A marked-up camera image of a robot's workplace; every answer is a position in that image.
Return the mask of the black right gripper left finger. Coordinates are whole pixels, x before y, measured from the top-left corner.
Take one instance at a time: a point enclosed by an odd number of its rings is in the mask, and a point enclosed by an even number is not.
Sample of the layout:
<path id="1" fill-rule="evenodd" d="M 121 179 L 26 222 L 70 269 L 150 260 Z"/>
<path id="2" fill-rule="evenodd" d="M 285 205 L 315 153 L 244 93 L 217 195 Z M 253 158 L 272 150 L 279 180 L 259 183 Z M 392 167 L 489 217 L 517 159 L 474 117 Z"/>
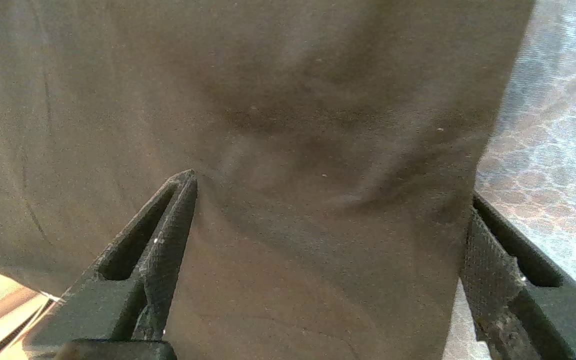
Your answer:
<path id="1" fill-rule="evenodd" d="M 25 353 L 173 353 L 163 339 L 190 228 L 195 172 L 171 176 L 23 340 Z"/>

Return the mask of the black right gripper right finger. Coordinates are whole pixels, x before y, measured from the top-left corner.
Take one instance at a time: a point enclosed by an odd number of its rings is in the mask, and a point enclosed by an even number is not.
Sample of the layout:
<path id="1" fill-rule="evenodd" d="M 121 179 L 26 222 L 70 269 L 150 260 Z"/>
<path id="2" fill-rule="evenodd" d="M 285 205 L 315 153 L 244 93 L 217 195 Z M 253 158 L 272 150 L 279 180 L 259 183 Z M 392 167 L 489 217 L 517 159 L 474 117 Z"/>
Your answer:
<path id="1" fill-rule="evenodd" d="M 494 360 L 576 360 L 576 281 L 477 193 L 461 281 Z"/>

